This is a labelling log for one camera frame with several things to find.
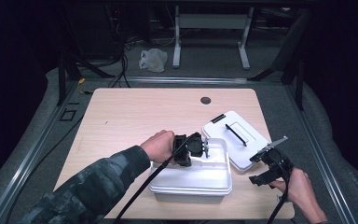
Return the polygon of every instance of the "dark wall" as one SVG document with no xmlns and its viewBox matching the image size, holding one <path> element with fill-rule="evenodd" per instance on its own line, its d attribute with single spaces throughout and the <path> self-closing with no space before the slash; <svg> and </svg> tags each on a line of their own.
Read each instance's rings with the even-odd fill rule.
<svg viewBox="0 0 358 224">
<path fill-rule="evenodd" d="M 306 82 L 328 113 L 342 155 L 358 169 L 358 1 L 325 1 Z"/>
<path fill-rule="evenodd" d="M 0 168 L 44 96 L 46 72 L 57 66 L 39 9 L 31 1 L 0 1 Z"/>
</svg>

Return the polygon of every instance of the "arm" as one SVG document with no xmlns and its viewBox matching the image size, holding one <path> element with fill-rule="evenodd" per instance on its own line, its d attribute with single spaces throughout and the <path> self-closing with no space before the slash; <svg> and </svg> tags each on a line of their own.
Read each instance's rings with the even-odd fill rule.
<svg viewBox="0 0 358 224">
<path fill-rule="evenodd" d="M 275 180 L 269 184 L 282 192 L 284 192 L 286 188 L 283 181 Z M 299 207 L 302 214 L 310 223 L 327 221 L 324 211 L 316 201 L 315 193 L 308 175 L 296 167 L 290 175 L 288 199 Z"/>
<path fill-rule="evenodd" d="M 174 133 L 161 131 L 140 147 L 100 159 L 40 200 L 21 223 L 96 223 L 124 196 L 134 179 L 172 155 Z"/>
</svg>

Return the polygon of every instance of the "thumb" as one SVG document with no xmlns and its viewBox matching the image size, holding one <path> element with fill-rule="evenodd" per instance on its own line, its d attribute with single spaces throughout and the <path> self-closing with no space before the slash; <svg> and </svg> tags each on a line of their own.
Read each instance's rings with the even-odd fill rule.
<svg viewBox="0 0 358 224">
<path fill-rule="evenodd" d="M 286 186 L 283 181 L 281 180 L 274 180 L 271 183 L 269 183 L 270 186 L 277 188 L 278 190 L 284 192 Z"/>
</svg>

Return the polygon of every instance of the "gray carpet floor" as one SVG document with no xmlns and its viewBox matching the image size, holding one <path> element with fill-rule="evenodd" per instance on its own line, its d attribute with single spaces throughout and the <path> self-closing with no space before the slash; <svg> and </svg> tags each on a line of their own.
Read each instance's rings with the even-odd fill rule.
<svg viewBox="0 0 358 224">
<path fill-rule="evenodd" d="M 289 140 L 280 146 L 280 149 L 290 158 L 295 166 L 298 166 L 310 175 L 312 184 L 322 209 L 333 223 L 358 222 L 358 187 L 351 178 L 355 170 L 341 157 L 339 148 L 332 140 L 329 119 L 323 106 L 313 91 L 305 87 L 303 100 L 304 111 L 310 122 L 311 128 L 316 135 L 318 144 L 328 160 L 329 167 L 334 174 L 335 180 L 345 198 L 345 205 L 351 209 L 349 221 L 341 215 L 337 209 L 336 201 L 326 180 L 321 175 L 321 168 L 315 160 L 312 142 L 305 131 L 296 105 L 293 103 L 291 94 L 292 86 L 283 86 L 279 82 L 279 73 L 274 73 L 259 83 L 246 84 L 208 84 L 208 83 L 153 83 L 143 81 L 131 81 L 134 77 L 199 77 L 199 78 L 247 78 L 256 75 L 263 68 L 269 67 L 279 51 L 282 37 L 269 34 L 265 31 L 254 32 L 247 52 L 251 64 L 251 70 L 244 71 L 241 68 L 241 60 L 236 48 L 236 41 L 241 33 L 195 33 L 184 35 L 182 40 L 182 61 L 178 69 L 173 69 L 172 55 L 173 45 L 161 46 L 158 43 L 137 43 L 134 49 L 127 51 L 129 67 L 126 75 L 132 88 L 251 88 L 254 89 L 268 125 L 272 139 L 279 139 L 286 135 Z M 169 59 L 165 71 L 157 74 L 147 70 L 141 70 L 138 66 L 142 50 L 158 48 L 168 53 Z M 113 64 L 102 67 L 102 70 L 117 75 L 121 72 L 120 65 Z M 99 78 L 89 70 L 81 68 L 86 82 L 81 86 L 82 91 L 93 91 L 105 88 L 111 79 Z M 27 152 L 35 144 L 40 142 L 40 135 L 48 126 L 49 119 L 57 111 L 46 138 L 43 140 L 42 154 L 39 160 L 51 153 L 41 163 L 37 170 L 29 176 L 21 194 L 16 201 L 9 223 L 17 222 L 43 195 L 52 192 L 58 179 L 68 151 L 76 136 L 78 125 L 76 123 L 85 113 L 91 95 L 80 94 L 76 84 L 67 80 L 68 95 L 64 105 L 56 106 L 58 102 L 58 72 L 57 69 L 47 74 L 48 89 L 44 100 L 34 115 L 26 133 L 13 151 L 7 163 L 0 171 L 0 199 L 4 195 L 12 177 L 21 166 Z M 64 111 L 75 111 L 74 117 L 67 120 L 62 117 Z M 296 208 L 295 221 L 307 223 L 306 219 Z M 112 223 L 112 220 L 104 220 L 103 223 Z M 266 223 L 266 220 L 247 220 L 246 223 Z M 276 220 L 274 223 L 291 223 L 290 220 Z"/>
</svg>

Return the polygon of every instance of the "white plastic bag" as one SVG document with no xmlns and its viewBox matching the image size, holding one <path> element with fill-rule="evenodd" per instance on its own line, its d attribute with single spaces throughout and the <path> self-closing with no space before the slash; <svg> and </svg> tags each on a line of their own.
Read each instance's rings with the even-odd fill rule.
<svg viewBox="0 0 358 224">
<path fill-rule="evenodd" d="M 167 59 L 168 54 L 160 49 L 142 50 L 139 67 L 141 69 L 147 68 L 151 72 L 160 73 L 164 71 Z"/>
</svg>

